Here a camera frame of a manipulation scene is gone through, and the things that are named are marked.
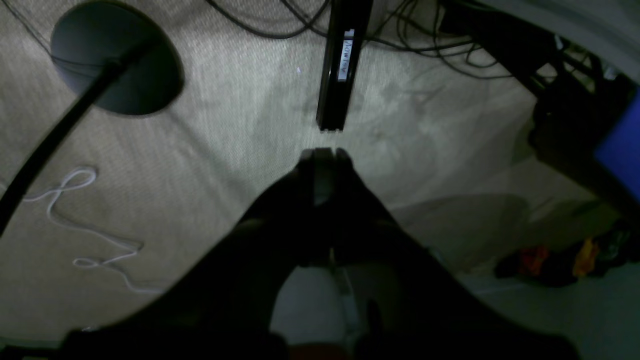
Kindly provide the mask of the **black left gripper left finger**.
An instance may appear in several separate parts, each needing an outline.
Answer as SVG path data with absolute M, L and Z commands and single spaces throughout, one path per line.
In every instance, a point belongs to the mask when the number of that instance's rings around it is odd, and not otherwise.
M 275 303 L 295 268 L 327 261 L 322 219 L 332 197 L 332 151 L 302 151 L 238 223 L 165 294 L 138 313 L 93 332 L 72 332 L 62 360 L 286 358 L 271 333 Z

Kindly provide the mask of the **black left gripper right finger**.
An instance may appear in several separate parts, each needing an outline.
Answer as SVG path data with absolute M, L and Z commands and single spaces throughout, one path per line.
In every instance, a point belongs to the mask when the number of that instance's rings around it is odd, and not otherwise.
M 336 157 L 339 260 L 381 265 L 399 292 L 397 325 L 368 309 L 356 360 L 578 360 L 566 337 L 537 332 L 479 301 L 408 235 L 366 187 L 345 149 Z

